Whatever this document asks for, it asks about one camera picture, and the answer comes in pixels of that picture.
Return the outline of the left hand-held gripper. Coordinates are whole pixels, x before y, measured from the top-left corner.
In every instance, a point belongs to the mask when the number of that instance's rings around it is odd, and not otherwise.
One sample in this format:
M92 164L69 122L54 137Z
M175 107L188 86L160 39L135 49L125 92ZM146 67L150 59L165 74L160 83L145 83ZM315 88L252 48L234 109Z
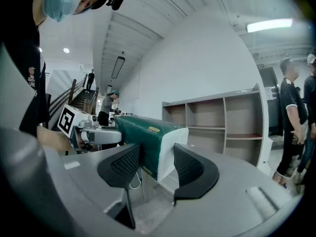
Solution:
M100 150L102 145L117 144L122 140L122 134L115 128L86 128L98 126L97 116L88 114L76 107L64 105L57 127L68 137L77 128L85 142L86 150Z

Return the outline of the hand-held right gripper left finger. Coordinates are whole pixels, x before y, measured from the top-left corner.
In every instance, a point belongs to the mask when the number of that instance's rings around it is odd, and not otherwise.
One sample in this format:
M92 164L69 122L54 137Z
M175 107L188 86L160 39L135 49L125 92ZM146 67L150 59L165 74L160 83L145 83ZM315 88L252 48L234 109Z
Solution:
M98 174L111 187L128 188L140 167L140 145L128 144L105 152L108 154L98 164Z

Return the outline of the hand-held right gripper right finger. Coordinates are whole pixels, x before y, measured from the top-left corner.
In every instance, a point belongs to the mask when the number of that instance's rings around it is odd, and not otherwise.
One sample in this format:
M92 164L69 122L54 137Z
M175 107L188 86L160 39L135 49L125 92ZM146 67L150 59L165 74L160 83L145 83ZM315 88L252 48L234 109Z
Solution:
M195 147L174 145L174 166L178 174L179 188L174 201L200 199L207 194L219 179L217 165L194 152Z

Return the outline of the dark green cardboard box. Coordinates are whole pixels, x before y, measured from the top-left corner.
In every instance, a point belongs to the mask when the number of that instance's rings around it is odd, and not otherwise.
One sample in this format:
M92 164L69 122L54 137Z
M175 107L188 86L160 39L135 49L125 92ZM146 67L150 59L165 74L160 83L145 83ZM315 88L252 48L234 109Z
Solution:
M187 127L164 120L120 116L115 126L124 143L140 145L141 167L158 182L175 169L174 145L188 142Z

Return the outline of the person's left forearm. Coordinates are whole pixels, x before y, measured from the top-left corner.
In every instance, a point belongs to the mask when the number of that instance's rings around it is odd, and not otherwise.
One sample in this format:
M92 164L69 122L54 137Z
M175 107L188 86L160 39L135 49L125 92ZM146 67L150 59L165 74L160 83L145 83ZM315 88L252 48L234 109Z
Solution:
M71 151L72 147L65 134L37 126L37 139L42 146L48 146L57 152Z

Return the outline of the grey wooden shelf desk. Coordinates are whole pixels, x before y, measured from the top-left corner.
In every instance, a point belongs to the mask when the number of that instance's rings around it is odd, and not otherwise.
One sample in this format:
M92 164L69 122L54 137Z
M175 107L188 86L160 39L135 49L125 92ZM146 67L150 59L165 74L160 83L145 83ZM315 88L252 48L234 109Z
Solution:
M242 159L269 174L270 146L258 85L199 98L162 103L162 119L189 129L188 145Z

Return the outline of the person's left hand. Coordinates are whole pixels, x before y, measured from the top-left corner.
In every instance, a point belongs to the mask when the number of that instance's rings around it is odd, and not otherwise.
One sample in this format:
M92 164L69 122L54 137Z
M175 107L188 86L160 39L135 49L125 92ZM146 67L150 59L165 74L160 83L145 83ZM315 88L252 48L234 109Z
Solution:
M81 132L77 133L75 132L74 136L72 137L74 150L77 152L77 154L83 154L86 152L85 142L81 138Z

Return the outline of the staircase with dark handrail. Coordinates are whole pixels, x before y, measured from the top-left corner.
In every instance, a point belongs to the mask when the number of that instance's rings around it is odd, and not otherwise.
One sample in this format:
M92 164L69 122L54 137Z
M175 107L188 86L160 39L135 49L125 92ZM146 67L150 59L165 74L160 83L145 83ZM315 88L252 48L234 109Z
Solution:
M53 100L51 100L51 94L46 94L46 102L50 118L48 122L44 122L42 125L45 128L51 128L56 131L59 130L57 128L57 115L62 113L62 109L66 105L75 107L88 114L96 114L98 88L95 90L86 90L85 87L87 83L88 80L86 75L80 82L77 82L77 80L74 79L71 87Z

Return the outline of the black pendant light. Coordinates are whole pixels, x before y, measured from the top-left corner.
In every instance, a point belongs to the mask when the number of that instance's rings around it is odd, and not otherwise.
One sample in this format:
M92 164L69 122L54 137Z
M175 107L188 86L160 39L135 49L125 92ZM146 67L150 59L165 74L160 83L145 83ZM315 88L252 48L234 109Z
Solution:
M124 57L119 56L117 58L116 63L115 63L114 68L113 68L113 71L112 71L112 75L111 75L112 79L117 79L124 62L125 62Z

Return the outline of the dark door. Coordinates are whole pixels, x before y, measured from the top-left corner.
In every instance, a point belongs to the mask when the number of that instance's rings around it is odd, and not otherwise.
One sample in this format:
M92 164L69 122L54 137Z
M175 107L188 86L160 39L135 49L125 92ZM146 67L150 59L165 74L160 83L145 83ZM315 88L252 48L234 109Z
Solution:
M282 114L279 86L273 68L260 68L260 76L265 89L269 113L269 137L282 135Z

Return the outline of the black printed t-shirt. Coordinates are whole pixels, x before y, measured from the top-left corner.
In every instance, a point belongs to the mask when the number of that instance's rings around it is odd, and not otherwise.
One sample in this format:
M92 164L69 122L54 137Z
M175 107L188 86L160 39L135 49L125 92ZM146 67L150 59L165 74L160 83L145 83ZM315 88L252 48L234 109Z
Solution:
M37 127L49 121L45 91L45 68L39 46L40 34L32 14L33 0L17 0L3 13L4 45L34 97L22 119L20 130L37 137Z

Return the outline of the blue face mask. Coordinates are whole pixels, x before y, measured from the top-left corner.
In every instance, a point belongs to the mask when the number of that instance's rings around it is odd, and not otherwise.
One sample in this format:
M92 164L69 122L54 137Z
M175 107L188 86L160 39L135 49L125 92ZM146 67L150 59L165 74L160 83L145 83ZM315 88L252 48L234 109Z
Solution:
M80 0L43 0L42 12L57 22L61 22L66 16L74 14Z

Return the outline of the long ceiling tube light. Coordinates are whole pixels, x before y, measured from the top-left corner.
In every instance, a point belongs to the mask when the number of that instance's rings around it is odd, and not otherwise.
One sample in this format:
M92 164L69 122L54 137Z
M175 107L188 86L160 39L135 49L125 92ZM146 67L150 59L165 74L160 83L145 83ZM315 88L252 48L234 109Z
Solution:
M251 23L246 26L246 31L248 33L270 30L270 29L278 29L278 28L289 28L293 24L293 19L274 19L261 21L256 23Z

